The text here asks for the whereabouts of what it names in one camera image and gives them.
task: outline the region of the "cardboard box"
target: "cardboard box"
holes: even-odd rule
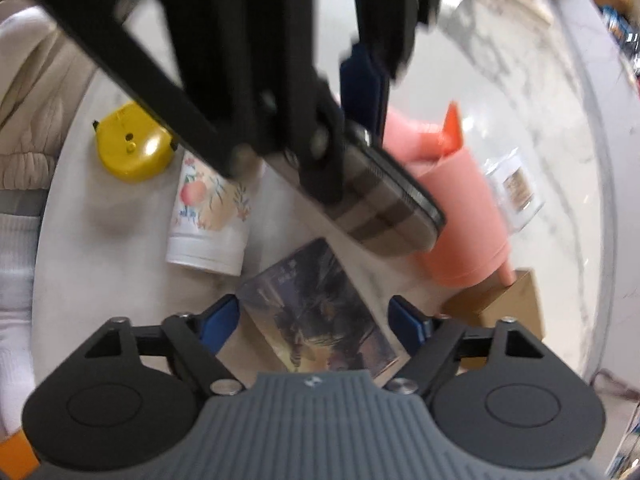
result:
[[[491,277],[466,288],[446,301],[440,311],[471,326],[493,327],[505,317],[513,316],[540,340],[544,337],[536,281],[531,269],[516,271],[516,282],[504,287]],[[464,359],[466,369],[482,367],[484,358]]]

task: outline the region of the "white sock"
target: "white sock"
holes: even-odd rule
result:
[[[8,434],[21,426],[35,387],[31,300],[40,218],[0,214],[0,418]]]

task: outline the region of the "pink watering can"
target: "pink watering can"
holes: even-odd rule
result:
[[[495,271],[503,285],[513,285],[507,228],[463,146],[458,106],[449,105],[442,126],[409,121],[389,109],[383,139],[384,148],[429,190],[447,217],[433,250],[415,254],[419,264],[445,286],[472,286]]]

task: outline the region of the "pink cup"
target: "pink cup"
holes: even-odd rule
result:
[[[434,197],[447,224],[429,253],[416,259],[439,284],[468,287],[496,270],[505,286],[516,275],[509,263],[508,232],[491,189],[463,146],[437,162],[414,162],[407,170]]]

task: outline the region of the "round table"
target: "round table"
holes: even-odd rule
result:
[[[319,0],[317,16],[316,63],[337,91],[338,60],[356,31],[353,0]],[[158,7],[145,0],[127,26],[175,76],[162,22]],[[508,0],[445,0],[438,28],[418,34],[409,72],[391,95],[400,111],[431,122],[441,121],[449,101],[457,100],[479,162],[520,150],[546,203],[511,237],[511,261],[534,269],[545,342],[577,371],[589,350],[600,275],[600,188],[581,92],[558,23]],[[238,284],[164,262],[179,155],[163,174],[135,185],[116,180],[98,161],[92,121],[127,99],[98,71],[52,183],[34,282],[38,380],[112,316],[157,324],[178,311],[199,312]],[[252,217],[245,276],[325,236],[383,326],[393,294],[434,312],[455,293],[404,259],[367,253],[273,171],[264,176]],[[259,370],[282,369],[244,316],[220,359],[246,383]]]

